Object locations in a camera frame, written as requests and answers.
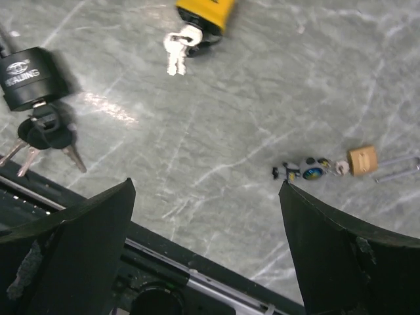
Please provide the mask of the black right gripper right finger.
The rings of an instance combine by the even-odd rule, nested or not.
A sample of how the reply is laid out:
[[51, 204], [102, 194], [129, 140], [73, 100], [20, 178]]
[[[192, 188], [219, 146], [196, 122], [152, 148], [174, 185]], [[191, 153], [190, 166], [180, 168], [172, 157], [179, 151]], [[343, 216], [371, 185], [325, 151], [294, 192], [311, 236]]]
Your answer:
[[283, 223], [307, 314], [418, 314], [419, 239], [283, 182]]

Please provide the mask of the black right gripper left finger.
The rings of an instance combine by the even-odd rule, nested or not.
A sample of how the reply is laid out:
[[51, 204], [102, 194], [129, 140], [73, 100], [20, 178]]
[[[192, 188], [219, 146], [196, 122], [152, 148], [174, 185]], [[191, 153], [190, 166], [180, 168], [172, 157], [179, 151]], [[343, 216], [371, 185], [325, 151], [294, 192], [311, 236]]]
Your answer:
[[2, 314], [105, 314], [135, 201], [131, 179], [1, 232]]

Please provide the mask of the cartoon figure keychain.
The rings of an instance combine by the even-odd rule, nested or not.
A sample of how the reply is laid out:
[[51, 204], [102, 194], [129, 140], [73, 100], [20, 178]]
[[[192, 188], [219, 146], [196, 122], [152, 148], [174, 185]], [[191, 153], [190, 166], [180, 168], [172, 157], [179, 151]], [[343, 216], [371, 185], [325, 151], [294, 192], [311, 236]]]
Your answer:
[[272, 168], [274, 180], [283, 179], [287, 182], [296, 179], [318, 180], [327, 174], [344, 176], [349, 172], [350, 165], [347, 161], [333, 163], [325, 157], [307, 157], [300, 164], [283, 162], [281, 167]]

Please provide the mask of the small brass long-shackle padlock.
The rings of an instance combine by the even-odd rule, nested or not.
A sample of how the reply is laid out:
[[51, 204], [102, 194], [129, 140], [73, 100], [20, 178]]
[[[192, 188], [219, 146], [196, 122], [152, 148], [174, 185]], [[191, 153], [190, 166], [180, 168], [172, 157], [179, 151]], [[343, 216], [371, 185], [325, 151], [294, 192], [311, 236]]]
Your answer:
[[376, 149], [373, 145], [363, 146], [360, 148], [354, 148], [347, 151], [347, 159], [350, 167], [350, 173], [352, 176], [362, 176], [371, 174], [380, 168], [389, 167], [394, 164], [401, 164], [402, 162], [413, 160], [413, 167], [409, 167], [403, 171], [385, 175], [375, 179], [376, 183], [386, 182], [401, 177], [412, 175], [419, 171], [419, 156], [415, 154], [409, 154], [405, 156], [395, 157], [379, 161], [377, 157]]

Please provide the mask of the silver key bunch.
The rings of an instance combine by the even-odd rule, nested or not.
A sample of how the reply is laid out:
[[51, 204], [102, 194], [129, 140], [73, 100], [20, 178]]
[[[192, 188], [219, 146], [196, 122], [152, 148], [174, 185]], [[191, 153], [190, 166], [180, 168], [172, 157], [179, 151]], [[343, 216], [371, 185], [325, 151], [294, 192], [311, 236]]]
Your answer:
[[203, 32], [192, 25], [185, 25], [179, 32], [169, 32], [165, 35], [163, 46], [167, 51], [167, 73], [169, 75], [186, 74], [184, 64], [186, 51], [201, 43], [202, 39]]

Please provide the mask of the yellow padlock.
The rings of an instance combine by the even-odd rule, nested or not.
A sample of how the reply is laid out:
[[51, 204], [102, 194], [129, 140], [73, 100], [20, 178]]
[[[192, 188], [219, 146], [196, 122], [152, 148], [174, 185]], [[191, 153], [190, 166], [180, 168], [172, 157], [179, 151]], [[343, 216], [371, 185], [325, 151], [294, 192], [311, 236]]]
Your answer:
[[176, 1], [175, 7], [186, 25], [197, 28], [202, 34], [199, 43], [186, 49], [186, 56], [193, 58], [207, 53], [219, 43], [225, 33], [229, 16], [236, 1]]

